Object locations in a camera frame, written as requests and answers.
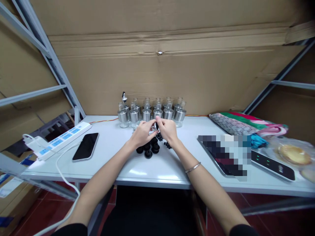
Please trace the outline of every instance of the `bread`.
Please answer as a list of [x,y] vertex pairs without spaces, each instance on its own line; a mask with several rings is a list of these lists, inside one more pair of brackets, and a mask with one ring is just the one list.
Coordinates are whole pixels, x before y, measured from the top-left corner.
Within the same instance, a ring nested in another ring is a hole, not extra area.
[[282,145],[279,147],[279,154],[288,162],[297,165],[309,165],[311,157],[303,149],[293,145]]
[[304,169],[300,171],[301,175],[312,183],[315,183],[315,171],[311,169]]

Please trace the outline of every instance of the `white plug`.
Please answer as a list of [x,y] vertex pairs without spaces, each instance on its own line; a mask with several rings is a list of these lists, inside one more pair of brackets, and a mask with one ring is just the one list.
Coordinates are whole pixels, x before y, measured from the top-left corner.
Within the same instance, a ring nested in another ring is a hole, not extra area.
[[32,149],[34,152],[40,152],[41,150],[49,146],[49,143],[40,136],[37,136],[35,138],[24,136],[23,141],[25,142],[25,145]]

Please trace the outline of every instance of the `red tile floor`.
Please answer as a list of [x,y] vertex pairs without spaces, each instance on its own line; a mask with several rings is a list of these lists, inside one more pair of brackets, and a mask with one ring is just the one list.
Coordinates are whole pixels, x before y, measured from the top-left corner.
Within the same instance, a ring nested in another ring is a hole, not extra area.
[[[71,187],[66,185],[64,182],[58,183],[68,189],[71,189]],[[117,189],[115,188],[106,208],[101,225],[103,225],[115,207],[116,194]],[[263,194],[228,194],[239,209],[288,198],[284,196]],[[47,226],[64,218],[71,206],[71,201],[44,190],[11,236],[34,235]],[[308,209],[248,216],[246,217],[246,220],[258,231],[261,236],[308,235],[309,232],[311,232],[312,216],[314,216],[314,210]],[[224,235],[221,226],[215,217],[209,212],[207,213],[207,229],[209,236]],[[45,236],[51,235],[53,231],[54,230],[46,233]],[[97,236],[100,235],[101,231],[102,227],[98,230]]]

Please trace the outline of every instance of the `power strip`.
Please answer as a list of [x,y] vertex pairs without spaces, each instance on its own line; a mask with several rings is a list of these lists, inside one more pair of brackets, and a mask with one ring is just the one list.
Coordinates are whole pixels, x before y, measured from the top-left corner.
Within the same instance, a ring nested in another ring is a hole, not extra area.
[[64,148],[66,145],[71,143],[73,140],[75,140],[77,137],[81,136],[84,132],[89,130],[92,127],[91,124],[86,122],[81,122],[77,126],[73,127],[72,129],[68,130],[64,134],[60,135],[58,138],[55,138],[54,140],[49,142],[49,146],[39,152],[35,152],[35,155],[37,156],[37,160],[39,161],[45,161],[48,158],[50,158],[55,153],[50,151],[53,150],[55,152],[58,152],[62,148]]

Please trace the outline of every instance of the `green fabric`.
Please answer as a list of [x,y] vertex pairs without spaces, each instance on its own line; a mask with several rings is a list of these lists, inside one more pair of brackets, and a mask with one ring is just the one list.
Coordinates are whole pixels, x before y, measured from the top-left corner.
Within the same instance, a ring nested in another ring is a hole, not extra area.
[[228,112],[221,112],[221,114],[228,117],[228,118],[235,119],[235,120],[241,121],[245,124],[248,124],[248,125],[258,129],[258,130],[262,130],[262,129],[267,127],[266,125],[255,124],[255,123],[251,122],[249,119],[246,119],[246,118],[241,117],[241,116],[235,116],[235,115],[228,113]]

